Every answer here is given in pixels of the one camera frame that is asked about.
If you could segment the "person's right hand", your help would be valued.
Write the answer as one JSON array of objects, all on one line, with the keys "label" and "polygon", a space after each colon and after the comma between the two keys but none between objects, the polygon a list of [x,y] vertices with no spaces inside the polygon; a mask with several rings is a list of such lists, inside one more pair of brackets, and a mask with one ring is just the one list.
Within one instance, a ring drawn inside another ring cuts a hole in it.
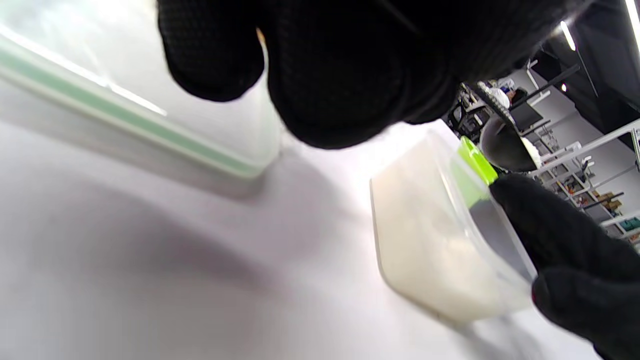
[{"label": "person's right hand", "polygon": [[537,271],[531,294],[538,311],[604,360],[637,360],[640,258],[633,246],[525,175],[503,174],[489,189]]}]

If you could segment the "person's left hand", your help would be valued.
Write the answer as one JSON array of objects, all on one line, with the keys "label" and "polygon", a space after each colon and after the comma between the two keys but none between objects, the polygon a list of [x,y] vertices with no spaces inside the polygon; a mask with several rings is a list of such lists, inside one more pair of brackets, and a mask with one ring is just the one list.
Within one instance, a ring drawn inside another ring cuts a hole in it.
[{"label": "person's left hand", "polygon": [[167,68],[234,101],[266,74],[286,129],[322,150],[437,120],[458,87],[523,66],[589,0],[159,0]]}]

